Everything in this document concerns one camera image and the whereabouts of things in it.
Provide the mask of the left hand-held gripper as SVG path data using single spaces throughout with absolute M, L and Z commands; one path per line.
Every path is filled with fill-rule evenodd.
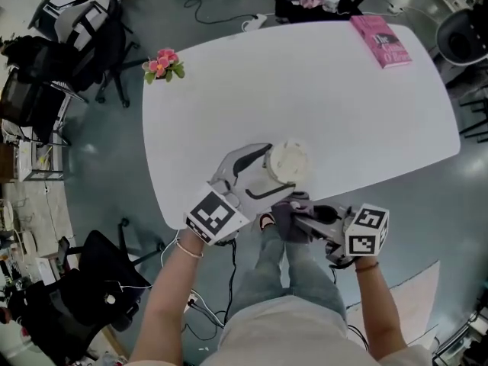
M 294 192 L 295 184 L 279 185 L 264 192 L 253 192 L 250 188 L 237 192 L 239 173 L 270 148 L 271 143 L 254 143 L 229 152 L 211 181 L 203 181 L 195 188 L 185 211 L 185 223 L 207 245 L 230 238 L 258 214 Z

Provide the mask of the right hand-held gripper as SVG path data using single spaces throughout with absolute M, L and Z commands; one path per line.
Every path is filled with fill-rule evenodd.
M 387 238 L 389 222 L 390 211 L 371 204 L 362 204 L 357 210 L 316 205 L 313 219 L 295 219 L 305 233 L 328 241 L 326 257 L 331 268 L 347 268 L 361 257 L 378 256 Z

